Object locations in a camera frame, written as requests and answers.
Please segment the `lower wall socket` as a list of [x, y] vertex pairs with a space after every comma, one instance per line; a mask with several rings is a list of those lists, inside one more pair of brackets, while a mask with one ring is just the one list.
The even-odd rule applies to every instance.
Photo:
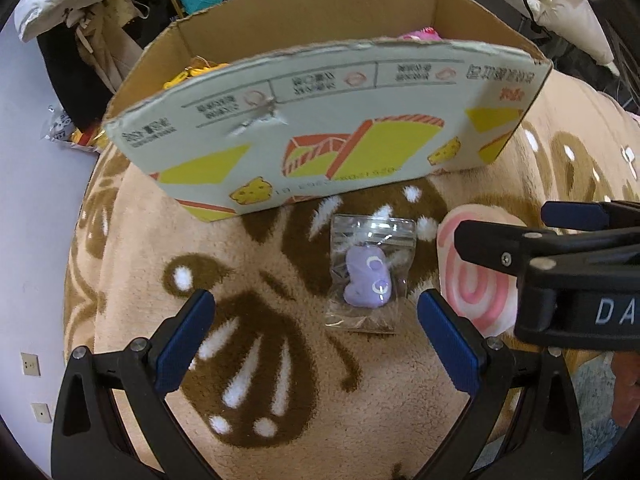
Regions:
[[52, 422], [52, 415], [47, 403], [32, 402], [30, 406], [37, 422], [40, 422], [40, 424], [50, 424]]

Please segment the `upper wall socket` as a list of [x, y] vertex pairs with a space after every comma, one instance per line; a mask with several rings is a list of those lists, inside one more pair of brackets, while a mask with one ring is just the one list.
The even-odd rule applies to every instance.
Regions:
[[22, 372], [25, 376], [39, 377], [39, 358], [36, 354], [21, 353]]

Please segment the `yellow dog plush toy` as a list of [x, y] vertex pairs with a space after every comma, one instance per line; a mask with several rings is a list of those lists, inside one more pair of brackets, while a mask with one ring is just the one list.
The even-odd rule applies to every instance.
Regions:
[[190, 64], [186, 66], [186, 68], [184, 68], [176, 76], [173, 76], [171, 80], [168, 80], [163, 84], [163, 89], [170, 89], [172, 87], [178, 86], [178, 84], [181, 84], [183, 81], [207, 74], [209, 72], [213, 72], [214, 70], [221, 70], [222, 68], [227, 66], [228, 63], [209, 62], [209, 60], [206, 60], [206, 58], [202, 58], [201, 56], [194, 56], [194, 58], [192, 58]]

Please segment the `purple toy in plastic bag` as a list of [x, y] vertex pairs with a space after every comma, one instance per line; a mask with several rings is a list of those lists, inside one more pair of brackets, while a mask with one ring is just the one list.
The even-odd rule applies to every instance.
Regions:
[[353, 333], [396, 333], [415, 252], [416, 222], [410, 219], [334, 216], [326, 327]]

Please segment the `beige trench coat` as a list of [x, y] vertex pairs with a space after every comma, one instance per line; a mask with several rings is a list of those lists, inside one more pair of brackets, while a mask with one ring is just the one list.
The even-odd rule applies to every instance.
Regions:
[[140, 47], [125, 26], [142, 13], [134, 0], [101, 0], [80, 11], [72, 27], [82, 60], [91, 66], [111, 94], [115, 94], [142, 55]]

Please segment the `pink bear plush toy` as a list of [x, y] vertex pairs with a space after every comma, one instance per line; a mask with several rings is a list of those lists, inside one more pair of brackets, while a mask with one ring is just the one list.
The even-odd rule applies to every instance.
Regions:
[[427, 42], [442, 41], [442, 37], [433, 27], [424, 27], [414, 30], [413, 32], [408, 32], [408, 34], [399, 36], [399, 39]]

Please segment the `plastic bag of toys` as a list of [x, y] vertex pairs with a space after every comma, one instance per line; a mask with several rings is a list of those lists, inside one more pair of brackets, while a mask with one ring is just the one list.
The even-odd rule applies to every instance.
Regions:
[[101, 127], [79, 129], [70, 115], [59, 105], [48, 107], [48, 116], [40, 138], [61, 144], [64, 148], [74, 148], [88, 153], [102, 153], [108, 145], [106, 133]]

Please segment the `open cardboard box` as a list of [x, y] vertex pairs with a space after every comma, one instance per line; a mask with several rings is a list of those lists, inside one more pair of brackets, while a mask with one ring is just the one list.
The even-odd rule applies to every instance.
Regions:
[[[442, 41], [399, 39], [424, 27]], [[164, 90], [194, 56], [228, 66]], [[551, 69], [473, 0], [228, 0], [143, 51], [103, 127], [217, 221], [488, 165]]]

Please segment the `pink swirl roll squishy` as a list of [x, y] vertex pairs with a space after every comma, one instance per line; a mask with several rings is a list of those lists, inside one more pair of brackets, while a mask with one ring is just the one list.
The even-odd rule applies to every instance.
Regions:
[[454, 208], [438, 227], [436, 249], [440, 293], [457, 315], [468, 318], [484, 337], [510, 332], [516, 320], [516, 279], [463, 261], [454, 248], [454, 230], [463, 220], [524, 226], [497, 206], [467, 204]]

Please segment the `beige patterned plush blanket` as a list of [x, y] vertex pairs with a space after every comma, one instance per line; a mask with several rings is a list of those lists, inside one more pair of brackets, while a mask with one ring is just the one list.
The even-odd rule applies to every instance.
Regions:
[[552, 73], [491, 165], [257, 214], [194, 219], [117, 149], [88, 184], [66, 270], [64, 344], [119, 351], [150, 336], [195, 289], [212, 329], [168, 404], [226, 479], [413, 477], [464, 407], [416, 322], [393, 335], [324, 325], [334, 214], [416, 222], [411, 298], [438, 283], [436, 232], [480, 204], [538, 226], [547, 200], [636, 200], [638, 119]]

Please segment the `wall socket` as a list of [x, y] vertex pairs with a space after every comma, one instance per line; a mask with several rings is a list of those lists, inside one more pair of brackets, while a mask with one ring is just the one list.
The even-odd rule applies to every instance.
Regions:
[[37, 422], [40, 422], [40, 424], [50, 424], [52, 422], [52, 415], [47, 403], [32, 402], [30, 406]]
[[25, 376], [39, 377], [39, 358], [36, 354], [21, 353], [22, 372]]

